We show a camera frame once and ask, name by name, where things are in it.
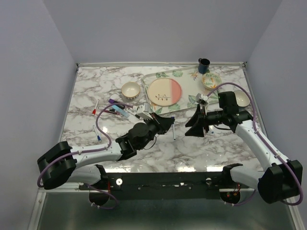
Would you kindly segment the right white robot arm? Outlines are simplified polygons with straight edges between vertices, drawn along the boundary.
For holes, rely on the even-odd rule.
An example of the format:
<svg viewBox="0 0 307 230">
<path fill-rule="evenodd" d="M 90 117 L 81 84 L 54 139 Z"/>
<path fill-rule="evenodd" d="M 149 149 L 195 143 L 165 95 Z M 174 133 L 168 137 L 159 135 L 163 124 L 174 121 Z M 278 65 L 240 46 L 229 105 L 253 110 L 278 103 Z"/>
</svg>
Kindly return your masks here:
<svg viewBox="0 0 307 230">
<path fill-rule="evenodd" d="M 291 161 L 263 135 L 255 123 L 254 116 L 246 110 L 239 110 L 234 92 L 218 94 L 219 111 L 207 112 L 208 97 L 197 94 L 197 109 L 186 123 L 186 136 L 203 137 L 213 125 L 226 125 L 252 150 L 263 171 L 257 172 L 240 163 L 227 165 L 222 170 L 221 183 L 230 188 L 244 184 L 259 193 L 268 204 L 299 196 L 294 205 L 303 200 L 301 186 L 303 166 L 297 160 Z"/>
</svg>

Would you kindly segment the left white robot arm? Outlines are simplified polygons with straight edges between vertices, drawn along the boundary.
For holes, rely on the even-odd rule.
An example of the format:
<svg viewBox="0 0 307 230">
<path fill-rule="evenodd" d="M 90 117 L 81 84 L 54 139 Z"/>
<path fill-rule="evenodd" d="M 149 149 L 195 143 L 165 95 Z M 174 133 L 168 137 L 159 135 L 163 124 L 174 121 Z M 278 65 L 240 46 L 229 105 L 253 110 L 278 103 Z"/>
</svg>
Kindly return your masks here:
<svg viewBox="0 0 307 230">
<path fill-rule="evenodd" d="M 164 135 L 175 121 L 173 117 L 161 117 L 156 113 L 150 116 L 150 119 L 136 123 L 127 134 L 108 144 L 71 147 L 67 141 L 57 143 L 37 160 L 40 171 L 38 187 L 50 190 L 66 182 L 77 182 L 102 189 L 106 185 L 106 177 L 98 166 L 100 162 L 134 157 L 157 135 Z"/>
</svg>

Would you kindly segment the small blue whiteboard marker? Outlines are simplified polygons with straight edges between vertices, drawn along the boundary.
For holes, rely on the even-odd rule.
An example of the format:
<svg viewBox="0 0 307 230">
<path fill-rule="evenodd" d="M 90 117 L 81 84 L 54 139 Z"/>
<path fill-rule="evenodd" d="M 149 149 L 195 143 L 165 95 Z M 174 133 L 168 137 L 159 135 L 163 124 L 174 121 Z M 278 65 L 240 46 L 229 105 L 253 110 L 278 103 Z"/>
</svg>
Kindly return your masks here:
<svg viewBox="0 0 307 230">
<path fill-rule="evenodd" d="M 175 124 L 172 124 L 172 133 L 173 133 L 173 140 L 176 140 L 176 133 L 175 133 Z"/>
</svg>

